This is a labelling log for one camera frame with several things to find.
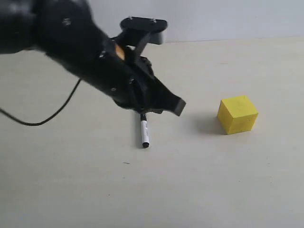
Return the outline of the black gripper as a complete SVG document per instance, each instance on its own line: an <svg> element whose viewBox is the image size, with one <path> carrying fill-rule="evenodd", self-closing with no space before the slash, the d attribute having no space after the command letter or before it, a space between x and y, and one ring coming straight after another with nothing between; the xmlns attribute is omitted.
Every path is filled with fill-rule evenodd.
<svg viewBox="0 0 304 228"><path fill-rule="evenodd" d="M180 116L186 102L153 75L151 63L132 51L121 59L110 39L46 39L45 53L68 72L111 97L121 108L139 114L164 111Z"/></svg>

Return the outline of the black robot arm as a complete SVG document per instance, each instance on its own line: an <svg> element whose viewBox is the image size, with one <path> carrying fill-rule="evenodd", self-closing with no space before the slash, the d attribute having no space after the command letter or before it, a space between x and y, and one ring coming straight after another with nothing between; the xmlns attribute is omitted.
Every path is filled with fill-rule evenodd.
<svg viewBox="0 0 304 228"><path fill-rule="evenodd" d="M128 17L120 26L119 35L108 37L85 0L3 0L0 52L41 51L121 108L180 115L185 101L155 76L142 56L147 44L162 43L167 22Z"/></svg>

